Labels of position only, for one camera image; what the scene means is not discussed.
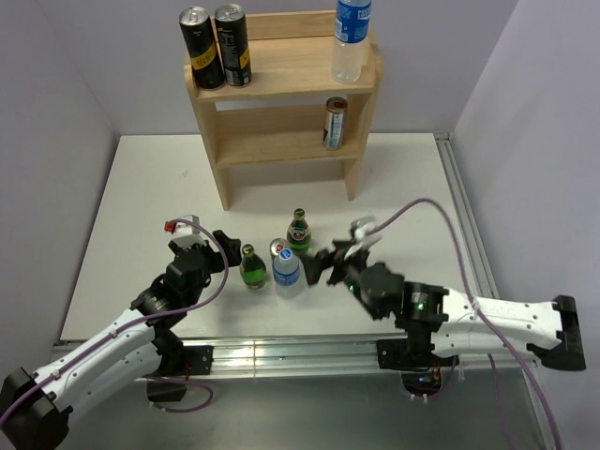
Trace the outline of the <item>silver blue energy can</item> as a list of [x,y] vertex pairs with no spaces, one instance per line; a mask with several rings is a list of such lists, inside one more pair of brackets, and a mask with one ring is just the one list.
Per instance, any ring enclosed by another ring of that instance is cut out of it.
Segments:
[[347,110],[348,103],[345,98],[327,99],[322,133],[322,143],[327,150],[338,150],[342,146]]

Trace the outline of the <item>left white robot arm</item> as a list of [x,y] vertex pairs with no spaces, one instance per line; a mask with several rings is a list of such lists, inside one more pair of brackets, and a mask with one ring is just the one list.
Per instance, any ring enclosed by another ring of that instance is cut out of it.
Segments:
[[32,372],[18,367],[1,387],[1,431],[17,449],[54,449],[76,416],[126,384],[183,362],[173,327],[203,306],[214,274],[227,276],[242,260],[241,242],[188,220],[166,223],[173,260],[104,330],[74,351]]

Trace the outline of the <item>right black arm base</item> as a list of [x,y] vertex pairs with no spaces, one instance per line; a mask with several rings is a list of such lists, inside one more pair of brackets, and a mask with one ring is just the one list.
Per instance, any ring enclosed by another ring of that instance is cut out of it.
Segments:
[[432,396],[443,388],[443,368],[450,374],[458,367],[457,355],[440,357],[432,351],[409,349],[407,338],[385,338],[376,341],[380,369],[400,372],[403,387],[415,396]]

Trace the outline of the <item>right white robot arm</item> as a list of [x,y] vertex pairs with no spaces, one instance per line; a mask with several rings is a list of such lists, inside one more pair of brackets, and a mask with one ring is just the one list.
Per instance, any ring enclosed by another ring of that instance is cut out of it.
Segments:
[[539,303],[476,296],[439,285],[408,281],[385,263],[368,263],[365,248],[348,241],[302,257],[307,284],[329,270],[328,284],[342,283],[374,321],[391,319],[405,338],[382,344],[382,366],[392,369],[449,366],[462,354],[516,352],[543,367],[582,371],[586,367],[577,305],[559,295]]

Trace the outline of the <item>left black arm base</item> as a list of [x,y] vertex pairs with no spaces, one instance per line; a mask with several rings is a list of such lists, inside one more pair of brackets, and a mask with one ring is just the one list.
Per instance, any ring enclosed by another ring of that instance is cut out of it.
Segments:
[[183,409],[168,406],[168,403],[180,402],[184,398],[193,375],[210,374],[213,346],[186,347],[173,331],[161,329],[151,341],[151,349],[158,357],[158,366],[149,373],[145,388],[152,407],[169,413],[190,413],[210,403],[213,391],[201,384],[200,387],[208,393],[208,399],[204,403]]

